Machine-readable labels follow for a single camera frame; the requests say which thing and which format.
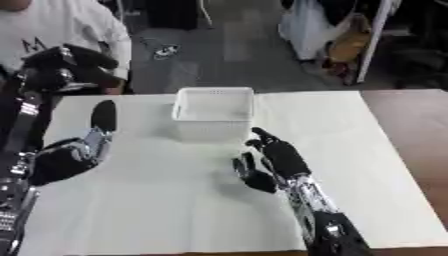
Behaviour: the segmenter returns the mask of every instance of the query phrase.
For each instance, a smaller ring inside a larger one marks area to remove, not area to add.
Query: white basket
[[[184,142],[242,143],[249,135],[253,101],[251,88],[183,88],[172,118]]]

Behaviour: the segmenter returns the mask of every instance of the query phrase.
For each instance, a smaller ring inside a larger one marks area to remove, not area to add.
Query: gray carpet
[[[215,22],[207,29],[151,29],[143,16],[127,20],[134,36],[133,88],[140,94],[175,93],[186,86],[249,86],[257,92],[391,88],[390,79],[372,71],[365,84],[346,87],[316,68],[300,65],[277,34],[281,17],[275,0],[209,0]],[[138,38],[147,38],[143,45]],[[155,61],[163,44],[180,45],[177,55]]]

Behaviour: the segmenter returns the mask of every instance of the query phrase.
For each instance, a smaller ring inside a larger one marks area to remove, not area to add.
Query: robotic arm
[[[42,148],[39,141],[59,92],[118,84],[105,69],[117,62],[99,53],[64,45],[25,60],[0,93],[0,256],[17,255],[36,203],[36,186],[68,179],[100,164],[116,129],[112,101],[96,106],[85,138]]]
[[[256,169],[251,153],[234,159],[234,169],[251,188],[275,193],[285,190],[310,256],[371,256],[369,246],[351,221],[324,194],[312,177],[311,170],[288,142],[253,128],[259,140],[247,146],[263,154],[262,164],[272,176]]]

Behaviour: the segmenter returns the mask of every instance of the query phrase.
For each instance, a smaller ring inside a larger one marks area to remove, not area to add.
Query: t-shirt logo
[[[26,41],[25,39],[22,39],[22,44],[26,54],[29,54],[31,52],[40,52],[47,49],[47,47],[38,37],[34,37],[34,42],[32,43]]]

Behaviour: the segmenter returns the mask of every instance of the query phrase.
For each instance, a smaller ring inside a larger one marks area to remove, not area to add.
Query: white tablecloth
[[[65,99],[46,141],[83,136],[107,97]],[[173,95],[113,97],[119,131],[100,167],[42,188],[21,256],[304,249],[282,193],[247,188],[236,145],[174,139]],[[374,248],[448,246],[448,235],[357,92],[256,97],[255,125],[293,143]]]

